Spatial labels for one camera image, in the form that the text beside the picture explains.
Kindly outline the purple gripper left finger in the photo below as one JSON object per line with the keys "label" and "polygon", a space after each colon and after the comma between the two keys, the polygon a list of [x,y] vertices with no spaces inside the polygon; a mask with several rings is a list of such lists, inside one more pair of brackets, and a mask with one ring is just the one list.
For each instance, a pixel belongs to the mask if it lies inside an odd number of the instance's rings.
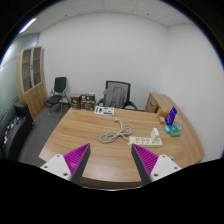
{"label": "purple gripper left finger", "polygon": [[85,144],[65,155],[56,154],[41,169],[79,185],[90,154],[90,144]]}

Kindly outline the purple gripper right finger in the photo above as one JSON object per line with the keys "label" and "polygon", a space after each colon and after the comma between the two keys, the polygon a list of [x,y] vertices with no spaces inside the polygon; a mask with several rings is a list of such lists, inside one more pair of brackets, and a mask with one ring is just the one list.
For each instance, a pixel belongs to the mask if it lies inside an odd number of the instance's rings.
{"label": "purple gripper right finger", "polygon": [[143,186],[180,170],[180,167],[167,155],[158,156],[136,144],[132,145],[131,154]]}

